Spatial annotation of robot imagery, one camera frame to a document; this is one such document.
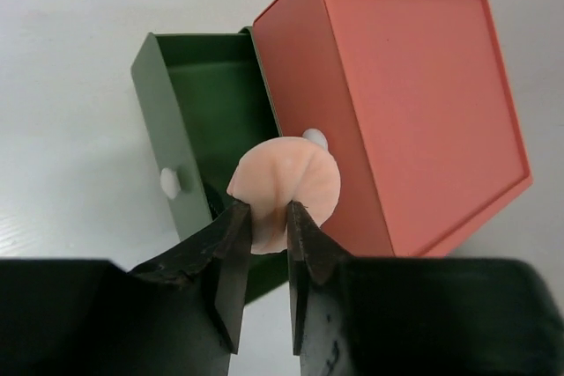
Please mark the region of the salmon top drawer unit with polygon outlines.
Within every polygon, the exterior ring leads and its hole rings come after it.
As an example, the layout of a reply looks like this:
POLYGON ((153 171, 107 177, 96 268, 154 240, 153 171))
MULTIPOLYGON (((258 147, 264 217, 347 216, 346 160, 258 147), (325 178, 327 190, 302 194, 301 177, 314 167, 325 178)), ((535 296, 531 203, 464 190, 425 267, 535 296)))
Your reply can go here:
POLYGON ((328 141, 351 253, 448 254, 531 185, 488 0, 274 0, 252 36, 280 133, 328 141))

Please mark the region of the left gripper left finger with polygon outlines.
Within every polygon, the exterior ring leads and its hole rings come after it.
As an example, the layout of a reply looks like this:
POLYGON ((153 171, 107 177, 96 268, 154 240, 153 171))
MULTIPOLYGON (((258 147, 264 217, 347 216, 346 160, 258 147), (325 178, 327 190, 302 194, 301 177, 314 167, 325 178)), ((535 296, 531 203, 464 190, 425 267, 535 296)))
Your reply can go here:
POLYGON ((106 260, 2 260, 2 374, 227 374, 250 241, 250 208, 235 202, 132 270, 106 260))

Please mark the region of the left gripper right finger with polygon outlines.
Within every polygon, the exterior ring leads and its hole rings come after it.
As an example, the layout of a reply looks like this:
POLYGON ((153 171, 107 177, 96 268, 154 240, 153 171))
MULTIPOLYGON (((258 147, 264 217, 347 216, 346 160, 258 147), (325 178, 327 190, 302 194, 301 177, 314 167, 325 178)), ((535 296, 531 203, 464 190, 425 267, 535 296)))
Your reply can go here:
POLYGON ((531 265, 356 257, 287 207, 293 352, 304 375, 560 375, 563 319, 531 265))

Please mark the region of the green drawer unit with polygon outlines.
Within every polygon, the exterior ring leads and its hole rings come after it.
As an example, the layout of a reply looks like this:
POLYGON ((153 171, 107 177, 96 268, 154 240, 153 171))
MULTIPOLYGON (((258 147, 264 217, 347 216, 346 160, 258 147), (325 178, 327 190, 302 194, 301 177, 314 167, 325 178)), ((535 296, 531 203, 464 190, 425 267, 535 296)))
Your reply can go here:
POLYGON ((185 240, 232 203, 241 157, 279 135, 252 30, 148 33, 131 77, 158 168, 180 183, 168 204, 185 240))

